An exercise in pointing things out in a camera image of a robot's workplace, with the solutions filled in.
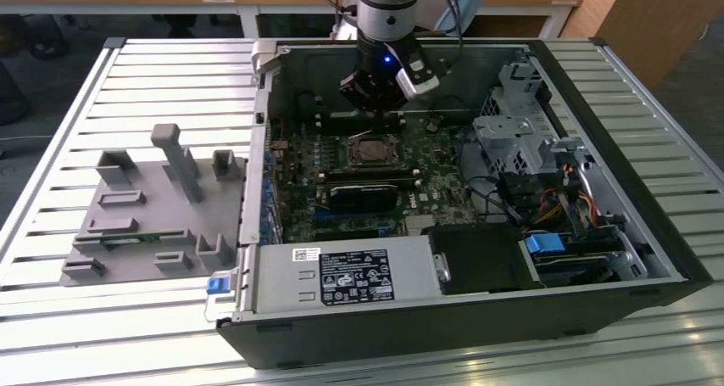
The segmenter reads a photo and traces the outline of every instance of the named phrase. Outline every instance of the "metal slotted table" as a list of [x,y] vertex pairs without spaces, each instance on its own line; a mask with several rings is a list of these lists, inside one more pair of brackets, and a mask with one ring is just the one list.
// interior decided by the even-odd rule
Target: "metal slotted table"
[[103,49],[0,232],[0,384],[709,384],[724,376],[724,178],[616,56],[588,40],[548,47],[713,275],[689,298],[593,335],[256,371],[204,319],[204,278],[59,287],[103,149],[161,159],[151,130],[175,122],[196,158],[217,148],[247,155],[251,47],[128,40]]

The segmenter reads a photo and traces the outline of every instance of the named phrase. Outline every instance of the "green motherboard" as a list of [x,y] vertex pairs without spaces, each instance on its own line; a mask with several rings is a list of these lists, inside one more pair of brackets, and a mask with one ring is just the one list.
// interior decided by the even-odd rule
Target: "green motherboard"
[[[428,226],[476,221],[456,163],[460,127],[440,125],[427,114],[408,115],[405,122],[399,133],[352,137],[323,136],[301,126],[272,145],[285,243],[407,236]],[[391,180],[376,176],[381,168],[409,180],[397,185],[392,209],[335,212],[329,190],[345,184],[321,176],[353,171],[359,178],[347,185],[373,185]]]

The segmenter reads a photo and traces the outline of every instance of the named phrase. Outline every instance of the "power supply label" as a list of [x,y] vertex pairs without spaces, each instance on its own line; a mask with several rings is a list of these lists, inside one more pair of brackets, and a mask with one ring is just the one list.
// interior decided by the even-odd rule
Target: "power supply label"
[[319,255],[321,302],[347,305],[395,299],[387,250]]

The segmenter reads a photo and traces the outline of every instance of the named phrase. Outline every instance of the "barcode sticker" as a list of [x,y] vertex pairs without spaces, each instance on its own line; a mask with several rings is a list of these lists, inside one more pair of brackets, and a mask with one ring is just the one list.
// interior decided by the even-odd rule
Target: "barcode sticker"
[[204,3],[236,3],[236,0],[204,0]]
[[292,261],[316,261],[319,260],[320,248],[292,249]]

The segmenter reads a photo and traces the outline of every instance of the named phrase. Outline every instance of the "blue tab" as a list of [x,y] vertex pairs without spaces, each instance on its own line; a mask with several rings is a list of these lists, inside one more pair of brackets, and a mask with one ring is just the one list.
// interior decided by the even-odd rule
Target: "blue tab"
[[564,242],[557,233],[536,233],[525,239],[529,253],[564,252]]
[[207,294],[224,294],[231,292],[231,277],[211,277],[205,283]]

